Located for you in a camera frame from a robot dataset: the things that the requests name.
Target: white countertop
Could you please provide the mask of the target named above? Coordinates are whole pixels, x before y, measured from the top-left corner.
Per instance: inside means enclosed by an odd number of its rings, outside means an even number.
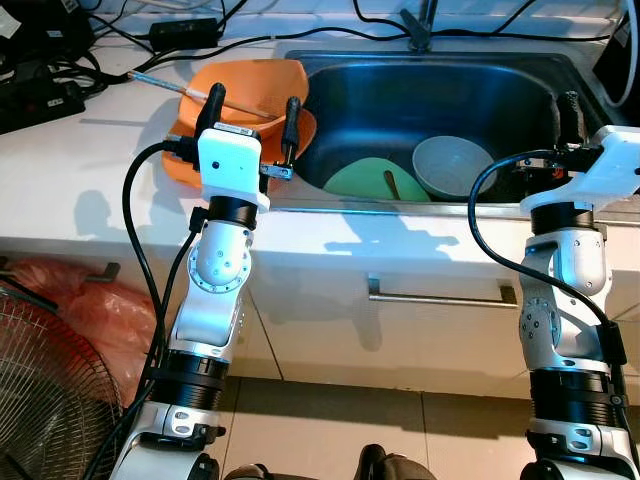
[[[120,39],[105,38],[94,53],[110,73],[122,73],[146,59],[146,53]],[[564,53],[588,81],[590,66],[602,45],[559,44],[520,40],[435,39],[435,51],[527,51]],[[292,49],[405,51],[406,40],[387,43],[331,39],[264,42],[233,49],[213,61],[282,57]],[[186,83],[205,62],[163,65],[153,75]],[[179,98],[172,92],[140,83],[109,87],[86,102],[82,114],[0,136],[0,252],[104,255],[129,252],[129,239],[121,212],[121,189],[134,155],[162,140],[174,122]],[[133,216],[143,244],[163,249],[178,245],[187,233],[192,207],[203,203],[199,192],[172,181],[162,169],[160,156],[143,166],[134,185]],[[408,229],[432,235],[453,235],[458,243],[443,246],[452,258],[490,262],[475,247],[463,218],[401,218]],[[527,222],[486,221],[489,240],[510,225],[526,238]],[[309,229],[291,235],[292,226]],[[336,242],[353,241],[343,215],[271,212],[259,218],[257,251],[328,251],[327,236]],[[628,230],[640,246],[638,229]],[[322,234],[322,241],[317,238]],[[509,242],[499,251],[521,258],[523,244]],[[640,258],[632,262],[640,270]]]

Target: chopstick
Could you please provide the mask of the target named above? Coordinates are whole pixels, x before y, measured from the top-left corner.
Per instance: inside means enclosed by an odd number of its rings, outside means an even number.
[[[156,87],[164,88],[166,90],[171,90],[173,92],[178,92],[181,95],[185,95],[187,97],[191,97],[195,100],[206,101],[209,95],[204,92],[200,92],[199,90],[194,90],[192,88],[181,87],[180,85],[176,85],[175,83],[167,82],[166,80],[161,80],[156,77],[152,77],[151,75],[147,75],[145,73],[136,72],[135,70],[131,70],[127,72],[127,76],[132,80],[138,80],[143,83],[147,83],[149,85],[155,85]],[[273,115],[272,113],[264,112],[257,108],[249,107],[246,105],[239,104],[237,102],[232,102],[230,100],[224,101],[224,105],[226,107],[232,108],[234,110],[238,110],[244,113],[250,113],[252,115],[256,115],[258,117],[267,118],[269,120],[275,120],[278,118],[278,115]]]

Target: sink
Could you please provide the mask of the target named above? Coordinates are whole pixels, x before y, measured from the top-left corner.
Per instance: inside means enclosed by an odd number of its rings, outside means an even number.
[[[552,106],[567,90],[580,96],[589,135],[612,123],[570,60],[558,54],[291,51],[286,58],[302,62],[309,75],[305,108],[318,129],[295,164],[294,180],[270,190],[278,210],[464,215],[465,204],[434,196],[415,204],[339,196],[322,187],[341,168],[370,156],[388,158],[415,177],[413,149],[436,135],[471,140],[495,160],[551,147],[557,134]],[[518,203],[525,193],[521,175],[500,172],[480,196],[478,213],[522,218]]]

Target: tiled floor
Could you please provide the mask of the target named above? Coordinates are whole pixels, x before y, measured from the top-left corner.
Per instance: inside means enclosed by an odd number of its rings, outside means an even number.
[[[227,435],[210,450],[224,474],[246,463],[320,480],[351,480],[360,450],[379,443],[438,480],[515,480],[533,452],[529,402],[230,378]],[[630,412],[640,437],[640,409]]]

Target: power adapter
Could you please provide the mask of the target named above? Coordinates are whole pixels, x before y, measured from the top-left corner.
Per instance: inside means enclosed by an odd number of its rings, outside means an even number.
[[[158,22],[149,29],[149,42],[154,51],[189,50],[218,46],[222,34],[215,18]]]

